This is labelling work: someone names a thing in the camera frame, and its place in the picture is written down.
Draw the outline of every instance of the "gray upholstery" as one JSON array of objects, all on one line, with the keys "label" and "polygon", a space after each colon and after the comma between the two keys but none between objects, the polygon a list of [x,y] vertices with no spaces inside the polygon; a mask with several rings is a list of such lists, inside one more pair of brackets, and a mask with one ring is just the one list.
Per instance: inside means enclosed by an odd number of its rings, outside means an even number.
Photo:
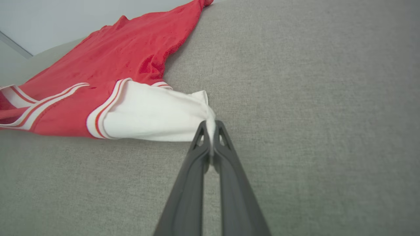
[{"label": "gray upholstery", "polygon": [[[165,80],[207,90],[273,235],[419,235],[419,26],[415,0],[228,0],[203,11]],[[0,140],[0,235],[31,236],[151,235],[189,146]],[[204,234],[220,235],[214,170],[205,185]]]}]

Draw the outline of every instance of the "red stripe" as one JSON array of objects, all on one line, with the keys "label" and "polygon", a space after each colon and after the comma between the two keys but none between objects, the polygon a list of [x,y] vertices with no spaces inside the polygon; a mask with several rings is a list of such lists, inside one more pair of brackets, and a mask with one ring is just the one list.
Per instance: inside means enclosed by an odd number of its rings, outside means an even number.
[{"label": "red stripe", "polygon": [[15,88],[13,88],[13,87],[10,87],[19,97],[21,97],[21,99],[23,99],[23,100],[25,100],[25,101],[27,101],[27,102],[29,102],[29,103],[32,103],[32,104],[34,104],[34,102],[33,101],[31,101],[31,100],[29,100],[29,99],[27,99],[26,97],[24,97],[22,94],[20,94],[20,92],[17,90],[17,89],[15,89]]},{"label": "red stripe", "polygon": [[103,136],[103,134],[101,133],[101,131],[99,130],[99,117],[101,116],[101,114],[102,114],[102,112],[104,112],[105,111],[105,109],[107,108],[107,107],[109,107],[109,105],[111,105],[113,102],[114,102],[114,100],[118,97],[118,93],[120,92],[120,88],[121,88],[121,84],[122,84],[123,82],[121,82],[119,85],[118,85],[118,90],[117,90],[117,93],[116,93],[116,95],[115,95],[115,97],[112,99],[112,101],[106,106],[106,107],[104,107],[99,113],[98,113],[98,115],[96,116],[96,119],[95,119],[95,128],[96,128],[96,131],[98,132],[98,134],[100,135],[100,136],[102,136],[104,139],[107,139],[107,137],[105,137],[105,136]]},{"label": "red stripe", "polygon": [[62,94],[62,95],[60,95],[60,96],[55,96],[55,97],[52,97],[52,98],[50,98],[50,99],[48,99],[48,100],[46,100],[46,101],[43,101],[42,103],[40,103],[40,104],[38,104],[38,105],[36,105],[27,115],[26,115],[26,117],[21,121],[21,123],[19,124],[19,125],[16,125],[16,126],[7,126],[7,127],[4,127],[4,128],[19,128],[19,127],[22,127],[25,123],[26,123],[26,121],[29,119],[29,116],[37,109],[37,108],[39,108],[40,106],[42,106],[42,105],[44,105],[46,102],[49,102],[49,101],[51,101],[51,100],[53,100],[53,99],[55,99],[55,98],[57,98],[57,97],[61,97],[61,96],[64,96],[64,95],[66,95],[66,94],[68,94],[74,87],[76,87],[76,86],[73,86],[73,87],[70,87],[70,89],[68,89],[68,91],[67,92],[65,92],[64,94]]},{"label": "red stripe", "polygon": [[169,84],[161,84],[161,85],[158,85],[157,87],[162,87],[162,86],[167,86],[168,89],[173,90],[173,88]]}]

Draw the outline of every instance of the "ribbed trim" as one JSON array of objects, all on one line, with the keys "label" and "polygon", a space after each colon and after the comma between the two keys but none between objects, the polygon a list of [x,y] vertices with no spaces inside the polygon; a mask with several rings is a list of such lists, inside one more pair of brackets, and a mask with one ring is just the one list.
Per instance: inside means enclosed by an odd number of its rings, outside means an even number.
[{"label": "ribbed trim", "polygon": [[38,102],[38,100],[35,100],[26,95],[19,87],[14,84],[6,87],[0,87],[0,92],[3,93],[4,97],[9,101],[9,103],[16,108],[30,107],[34,103]]},{"label": "ribbed trim", "polygon": [[121,95],[124,84],[127,81],[131,81],[131,78],[126,78],[118,80],[115,83],[114,90],[110,97],[98,108],[96,108],[86,119],[86,127],[89,133],[98,139],[115,139],[109,136],[104,129],[103,121],[106,116],[106,113],[112,108],[112,106],[117,102],[118,98]]},{"label": "ribbed trim", "polygon": [[173,88],[171,86],[169,86],[169,84],[165,83],[164,81],[156,82],[156,83],[152,84],[151,86],[173,90]]},{"label": "ribbed trim", "polygon": [[89,86],[88,83],[78,83],[51,97],[47,97],[32,104],[15,122],[0,124],[0,128],[30,130],[38,116],[52,104],[74,94],[77,89]]}]

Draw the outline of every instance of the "white fabric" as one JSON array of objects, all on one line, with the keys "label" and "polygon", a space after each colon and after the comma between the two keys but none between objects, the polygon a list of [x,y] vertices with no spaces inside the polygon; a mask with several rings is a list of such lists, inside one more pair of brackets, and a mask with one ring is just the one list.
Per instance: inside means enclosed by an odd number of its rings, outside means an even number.
[{"label": "white fabric", "polygon": [[184,94],[127,81],[103,125],[107,135],[117,139],[190,142],[204,120],[213,137],[214,119],[206,91]]}]

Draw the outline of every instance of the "white wall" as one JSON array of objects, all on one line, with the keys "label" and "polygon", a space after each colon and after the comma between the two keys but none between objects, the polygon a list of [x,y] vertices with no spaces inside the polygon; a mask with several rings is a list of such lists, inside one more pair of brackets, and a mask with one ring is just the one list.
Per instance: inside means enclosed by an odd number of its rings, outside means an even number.
[{"label": "white wall", "polygon": [[9,45],[0,41],[0,86],[8,86],[15,82],[13,74],[27,61]]},{"label": "white wall", "polygon": [[0,31],[35,55],[85,37],[121,15],[168,11],[191,0],[0,0]]}]

